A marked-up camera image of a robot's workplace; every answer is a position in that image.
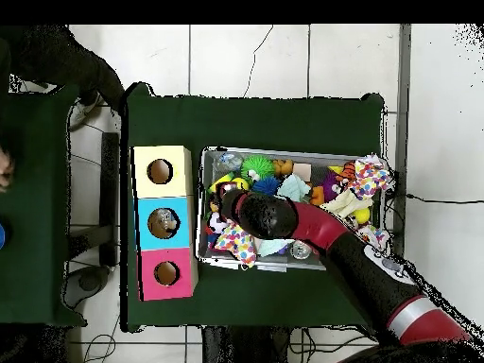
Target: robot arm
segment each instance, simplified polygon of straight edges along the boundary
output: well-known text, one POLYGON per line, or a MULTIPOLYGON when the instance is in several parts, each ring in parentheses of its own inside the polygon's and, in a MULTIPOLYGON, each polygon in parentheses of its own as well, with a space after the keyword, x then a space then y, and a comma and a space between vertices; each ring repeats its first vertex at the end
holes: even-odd
POLYGON ((470 339, 408 277, 404 267, 379 254, 333 215, 311 204, 231 190, 221 197, 221 215, 262 239, 293 238, 320 252, 367 323, 390 331, 400 344, 470 339))

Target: green tablecloth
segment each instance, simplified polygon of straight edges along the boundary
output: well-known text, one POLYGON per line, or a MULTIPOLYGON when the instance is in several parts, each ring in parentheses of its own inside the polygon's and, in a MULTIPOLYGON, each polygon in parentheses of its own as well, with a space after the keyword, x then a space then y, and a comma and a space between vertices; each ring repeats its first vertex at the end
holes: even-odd
MULTIPOLYGON (((197 193, 199 155, 206 146, 366 155, 380 152, 383 99, 295 100, 154 97, 130 88, 128 145, 183 145, 191 150, 197 193)), ((192 298, 140 302, 137 296, 133 202, 128 189, 128 324, 279 325, 362 324, 326 272, 242 271, 199 264, 192 298)))
POLYGON ((14 183, 0 194, 11 242, 0 250, 0 322, 82 325, 61 303, 67 256, 66 119, 76 87, 52 95, 11 94, 2 110, 2 146, 14 156, 14 183))

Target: pink box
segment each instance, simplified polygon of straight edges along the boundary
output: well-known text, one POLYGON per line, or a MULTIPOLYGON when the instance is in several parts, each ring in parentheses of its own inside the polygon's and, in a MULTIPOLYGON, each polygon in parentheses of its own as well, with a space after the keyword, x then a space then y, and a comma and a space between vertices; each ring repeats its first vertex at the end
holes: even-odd
POLYGON ((199 277, 197 260, 191 247, 142 251, 141 263, 143 298, 141 290, 138 293, 141 301, 187 298, 193 295, 199 277), (162 285, 155 277, 156 267, 163 262, 171 262, 178 269, 179 278, 173 285, 162 285))

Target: stacked boxes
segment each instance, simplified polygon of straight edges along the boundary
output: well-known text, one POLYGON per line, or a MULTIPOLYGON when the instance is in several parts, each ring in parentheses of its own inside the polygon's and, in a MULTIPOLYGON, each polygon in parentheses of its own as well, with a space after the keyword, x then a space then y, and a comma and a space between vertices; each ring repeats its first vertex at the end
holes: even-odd
POLYGON ((131 157, 140 300, 191 297, 199 276, 190 152, 181 146, 134 147, 131 157))

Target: green spiky ball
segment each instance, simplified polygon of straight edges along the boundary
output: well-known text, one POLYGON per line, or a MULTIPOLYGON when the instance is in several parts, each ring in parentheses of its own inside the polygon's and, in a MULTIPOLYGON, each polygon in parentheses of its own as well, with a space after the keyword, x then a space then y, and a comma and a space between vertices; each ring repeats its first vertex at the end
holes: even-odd
POLYGON ((263 180, 265 177, 274 175, 274 165, 272 161, 265 156, 250 156, 242 164, 240 174, 244 180, 249 183, 253 183, 252 177, 249 175, 249 171, 255 171, 259 175, 259 180, 263 180))

